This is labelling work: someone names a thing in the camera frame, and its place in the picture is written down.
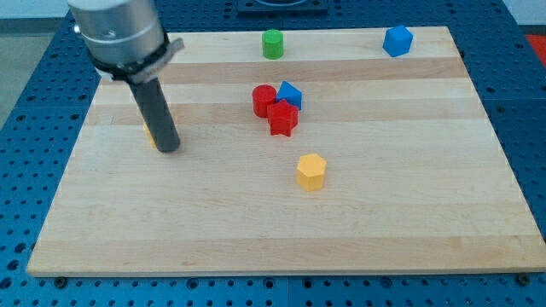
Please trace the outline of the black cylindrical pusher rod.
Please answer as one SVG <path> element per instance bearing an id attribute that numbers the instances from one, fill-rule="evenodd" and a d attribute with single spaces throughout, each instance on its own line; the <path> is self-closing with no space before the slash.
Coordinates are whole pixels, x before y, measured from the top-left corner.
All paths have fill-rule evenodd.
<path id="1" fill-rule="evenodd" d="M 129 83 L 129 87 L 156 148 L 162 153 L 179 149 L 181 141 L 160 81 L 153 78 L 140 84 Z"/>

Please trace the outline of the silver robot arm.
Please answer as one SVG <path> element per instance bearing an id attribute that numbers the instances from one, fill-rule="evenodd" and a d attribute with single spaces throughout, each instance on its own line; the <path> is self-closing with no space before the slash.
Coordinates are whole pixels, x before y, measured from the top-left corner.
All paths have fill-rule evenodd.
<path id="1" fill-rule="evenodd" d="M 162 153 L 179 149 L 158 75 L 184 43 L 169 38 L 154 1 L 68 0 L 67 5 L 96 70 L 129 85 L 156 148 Z"/>

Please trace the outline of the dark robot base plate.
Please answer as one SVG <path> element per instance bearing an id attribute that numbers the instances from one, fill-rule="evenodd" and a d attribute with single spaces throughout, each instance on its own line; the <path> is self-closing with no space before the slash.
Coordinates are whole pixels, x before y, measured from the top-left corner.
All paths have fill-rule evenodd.
<path id="1" fill-rule="evenodd" d="M 238 14 L 324 13 L 328 0 L 235 0 Z"/>

